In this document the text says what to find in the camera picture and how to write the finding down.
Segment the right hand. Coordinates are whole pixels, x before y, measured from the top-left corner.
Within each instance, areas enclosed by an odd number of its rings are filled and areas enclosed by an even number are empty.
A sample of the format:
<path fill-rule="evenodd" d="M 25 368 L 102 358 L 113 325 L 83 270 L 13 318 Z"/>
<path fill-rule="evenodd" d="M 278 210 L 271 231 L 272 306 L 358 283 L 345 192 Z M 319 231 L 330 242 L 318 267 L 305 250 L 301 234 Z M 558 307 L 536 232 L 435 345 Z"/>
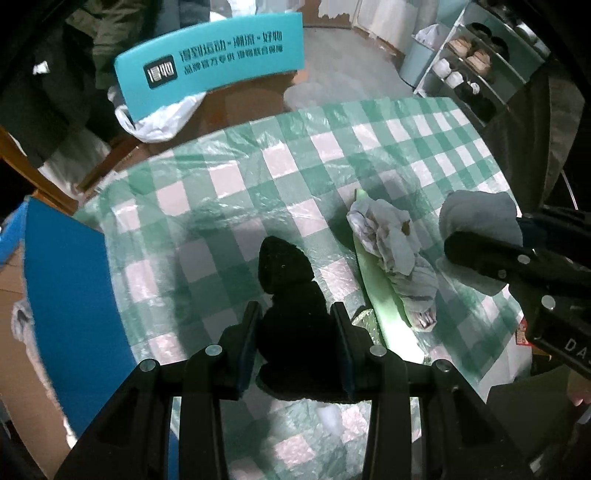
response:
<path fill-rule="evenodd" d="M 591 381 L 575 371 L 569 373 L 567 395 L 575 406 L 591 404 Z"/>

